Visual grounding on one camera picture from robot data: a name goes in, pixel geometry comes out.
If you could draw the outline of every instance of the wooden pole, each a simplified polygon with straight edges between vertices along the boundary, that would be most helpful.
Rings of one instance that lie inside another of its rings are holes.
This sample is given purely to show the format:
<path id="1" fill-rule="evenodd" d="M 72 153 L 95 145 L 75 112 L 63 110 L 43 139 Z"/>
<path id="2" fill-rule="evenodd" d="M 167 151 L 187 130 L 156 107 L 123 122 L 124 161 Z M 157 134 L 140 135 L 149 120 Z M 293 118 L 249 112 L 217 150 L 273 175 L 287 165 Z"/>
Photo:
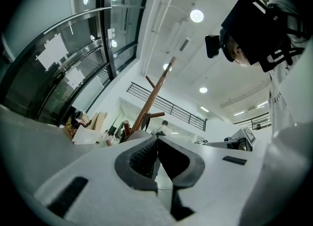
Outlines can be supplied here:
<path id="1" fill-rule="evenodd" d="M 146 75 L 146 79 L 148 80 L 148 82 L 151 84 L 152 88 L 155 88 L 155 84 L 152 82 L 152 80 L 150 79 L 149 76 Z"/>
<path id="2" fill-rule="evenodd" d="M 125 135 L 128 137 L 130 135 L 130 129 L 129 129 L 129 122 L 126 120 L 124 121 L 124 129 L 125 129 Z"/>
<path id="3" fill-rule="evenodd" d="M 154 113 L 154 114 L 150 114 L 150 118 L 160 117 L 160 116 L 164 116 L 164 115 L 165 115 L 164 112 Z"/>
<path id="4" fill-rule="evenodd" d="M 106 142 L 107 142 L 107 145 L 108 145 L 108 146 L 112 146 L 112 144 L 111 144 L 111 141 L 110 141 L 110 140 L 107 140 Z"/>
<path id="5" fill-rule="evenodd" d="M 161 75 L 159 81 L 157 82 L 156 84 L 156 87 L 153 89 L 153 91 L 151 92 L 146 104 L 143 106 L 140 114 L 138 115 L 134 125 L 132 126 L 132 129 L 130 131 L 130 134 L 132 134 L 134 131 L 136 130 L 139 130 L 141 124 L 142 124 L 142 121 L 143 121 L 143 117 L 146 113 L 149 112 L 158 92 L 160 91 L 164 81 L 165 81 L 165 78 L 167 77 L 169 71 L 170 71 L 170 68 L 173 66 L 174 62 L 176 60 L 176 57 L 173 57 L 170 61 L 170 63 L 168 64 L 166 70 L 164 71 L 164 73 Z"/>

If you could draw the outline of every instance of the balcony railing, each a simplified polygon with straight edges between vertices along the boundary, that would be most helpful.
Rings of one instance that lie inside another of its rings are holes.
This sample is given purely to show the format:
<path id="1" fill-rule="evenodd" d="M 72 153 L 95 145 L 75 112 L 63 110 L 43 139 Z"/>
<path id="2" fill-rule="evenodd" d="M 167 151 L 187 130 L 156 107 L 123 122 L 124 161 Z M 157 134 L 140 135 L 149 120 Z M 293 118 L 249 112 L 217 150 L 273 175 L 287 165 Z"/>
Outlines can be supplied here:
<path id="1" fill-rule="evenodd" d="M 252 119 L 248 119 L 242 122 L 236 122 L 234 124 L 237 124 L 241 127 L 249 127 L 252 130 L 258 130 L 271 126 L 270 115 L 269 112 L 267 112 L 263 115 L 259 115 Z"/>
<path id="2" fill-rule="evenodd" d="M 133 82 L 127 89 L 127 92 L 143 101 L 147 101 L 149 95 L 151 94 L 151 91 Z M 205 131 L 206 120 L 202 120 L 201 118 L 191 114 L 190 112 L 178 107 L 177 105 L 165 100 L 160 96 L 156 97 L 155 101 L 153 102 L 153 106 L 186 123 L 191 124 L 192 126 L 195 126 L 200 130 Z"/>

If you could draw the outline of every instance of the wooden board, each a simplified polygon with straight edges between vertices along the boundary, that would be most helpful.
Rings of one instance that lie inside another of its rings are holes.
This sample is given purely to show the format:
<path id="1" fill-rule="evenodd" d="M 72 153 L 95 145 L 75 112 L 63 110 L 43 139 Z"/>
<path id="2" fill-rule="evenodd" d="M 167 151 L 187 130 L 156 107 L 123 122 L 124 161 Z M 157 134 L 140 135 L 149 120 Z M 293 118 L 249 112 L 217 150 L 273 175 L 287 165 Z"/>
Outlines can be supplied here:
<path id="1" fill-rule="evenodd" d="M 93 115 L 93 118 L 91 119 L 91 124 L 87 127 L 87 129 L 93 130 L 94 126 L 96 124 L 97 118 L 98 118 L 98 113 Z"/>
<path id="2" fill-rule="evenodd" d="M 96 125 L 94 126 L 94 130 L 101 131 L 104 120 L 106 119 L 107 115 L 108 115 L 107 112 L 105 112 L 105 113 L 100 112 L 99 113 L 99 116 L 98 116 L 97 121 L 96 121 Z"/>

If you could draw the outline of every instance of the white paper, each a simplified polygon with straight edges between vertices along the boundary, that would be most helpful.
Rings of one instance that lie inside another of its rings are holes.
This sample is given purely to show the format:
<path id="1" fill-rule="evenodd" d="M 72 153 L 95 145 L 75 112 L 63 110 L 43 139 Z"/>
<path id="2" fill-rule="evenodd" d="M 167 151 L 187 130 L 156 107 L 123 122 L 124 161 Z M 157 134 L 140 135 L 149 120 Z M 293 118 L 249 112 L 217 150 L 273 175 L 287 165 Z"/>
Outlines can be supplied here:
<path id="1" fill-rule="evenodd" d="M 44 66 L 46 71 L 52 66 L 53 63 L 61 64 L 60 60 L 68 53 L 60 34 L 54 36 L 53 39 L 47 41 L 45 50 L 36 56 L 40 63 Z"/>
<path id="2" fill-rule="evenodd" d="M 81 82 L 84 80 L 84 75 L 81 70 L 78 70 L 76 67 L 71 68 L 65 75 L 68 80 L 68 85 L 70 85 L 73 89 L 76 89 Z"/>

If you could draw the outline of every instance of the ceiling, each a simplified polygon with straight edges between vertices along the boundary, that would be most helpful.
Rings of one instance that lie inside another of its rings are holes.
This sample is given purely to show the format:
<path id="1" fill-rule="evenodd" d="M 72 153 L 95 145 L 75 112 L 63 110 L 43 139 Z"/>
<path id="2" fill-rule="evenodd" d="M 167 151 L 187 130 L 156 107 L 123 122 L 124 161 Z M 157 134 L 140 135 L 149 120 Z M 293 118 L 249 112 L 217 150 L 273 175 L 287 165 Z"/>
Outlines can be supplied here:
<path id="1" fill-rule="evenodd" d="M 268 112 L 268 107 L 247 111 L 267 100 L 269 75 L 260 67 L 242 67 L 227 61 L 222 52 L 209 59 L 204 38 L 219 34 L 221 24 L 237 0 L 172 0 L 165 15 L 149 62 L 147 75 L 159 78 L 163 65 L 173 56 L 177 59 L 164 83 L 175 87 L 215 114 L 237 122 Z M 193 22 L 189 13 L 199 9 L 204 13 L 201 23 Z M 189 43 L 180 51 L 184 41 Z M 207 87 L 202 94 L 199 88 Z M 235 113 L 245 111 L 234 117 Z"/>

